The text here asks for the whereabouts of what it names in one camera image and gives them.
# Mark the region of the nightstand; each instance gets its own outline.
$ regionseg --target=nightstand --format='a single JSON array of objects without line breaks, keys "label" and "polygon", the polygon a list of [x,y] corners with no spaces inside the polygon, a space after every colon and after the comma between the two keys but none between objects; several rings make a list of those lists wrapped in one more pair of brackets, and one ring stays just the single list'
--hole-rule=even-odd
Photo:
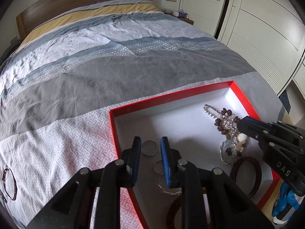
[{"label": "nightstand", "polygon": [[194,21],[190,20],[190,19],[187,19],[185,17],[177,17],[179,20],[182,20],[188,24],[191,24],[191,25],[194,25]]},{"label": "nightstand", "polygon": [[186,17],[176,17],[176,18],[179,19],[179,20],[182,20],[182,21],[184,21],[188,24],[194,25],[194,21],[192,21],[190,19],[187,19]]}]

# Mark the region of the blue gripper pad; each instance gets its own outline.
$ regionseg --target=blue gripper pad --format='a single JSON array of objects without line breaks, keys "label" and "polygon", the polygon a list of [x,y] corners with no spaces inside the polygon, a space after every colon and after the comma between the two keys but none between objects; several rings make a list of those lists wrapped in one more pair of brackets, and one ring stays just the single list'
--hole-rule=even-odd
[{"label": "blue gripper pad", "polygon": [[162,139],[160,140],[161,156],[162,156],[163,172],[164,172],[166,186],[170,187],[170,182],[171,182],[170,166],[168,163],[167,153],[166,153],[166,147],[169,148],[169,145],[168,145],[167,141],[165,142],[164,138],[166,138],[166,137],[162,137]]}]

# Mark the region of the patterned fabric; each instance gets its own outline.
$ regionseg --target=patterned fabric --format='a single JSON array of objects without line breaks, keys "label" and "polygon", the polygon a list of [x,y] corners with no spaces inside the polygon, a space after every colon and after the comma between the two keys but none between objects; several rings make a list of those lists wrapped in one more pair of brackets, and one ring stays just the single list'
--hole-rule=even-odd
[{"label": "patterned fabric", "polygon": [[[115,160],[111,108],[228,80],[263,120],[283,116],[241,56],[148,0],[94,4],[44,23],[0,75],[0,167],[12,169],[18,187],[4,206],[25,227],[79,169]],[[120,212],[122,228],[142,228],[125,189]]]}]

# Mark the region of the brown bangle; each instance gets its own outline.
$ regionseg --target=brown bangle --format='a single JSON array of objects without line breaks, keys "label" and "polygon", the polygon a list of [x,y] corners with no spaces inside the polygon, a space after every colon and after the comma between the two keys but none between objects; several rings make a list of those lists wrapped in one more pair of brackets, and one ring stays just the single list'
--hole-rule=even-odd
[{"label": "brown bangle", "polygon": [[251,199],[257,193],[258,189],[260,188],[260,183],[262,181],[262,169],[260,167],[260,163],[254,157],[241,157],[234,163],[230,173],[230,177],[233,179],[234,182],[236,182],[238,170],[244,161],[252,163],[256,172],[254,186],[251,192],[248,194],[248,197]]}]

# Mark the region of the closet door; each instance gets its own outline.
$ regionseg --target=closet door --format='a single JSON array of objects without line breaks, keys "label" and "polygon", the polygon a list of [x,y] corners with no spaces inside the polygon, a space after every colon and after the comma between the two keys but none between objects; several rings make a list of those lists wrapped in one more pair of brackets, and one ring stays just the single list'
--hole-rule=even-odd
[{"label": "closet door", "polygon": [[180,9],[189,14],[194,26],[215,35],[225,0],[181,0]]},{"label": "closet door", "polygon": [[288,0],[234,0],[221,42],[243,56],[278,94],[305,48],[305,26]]}]

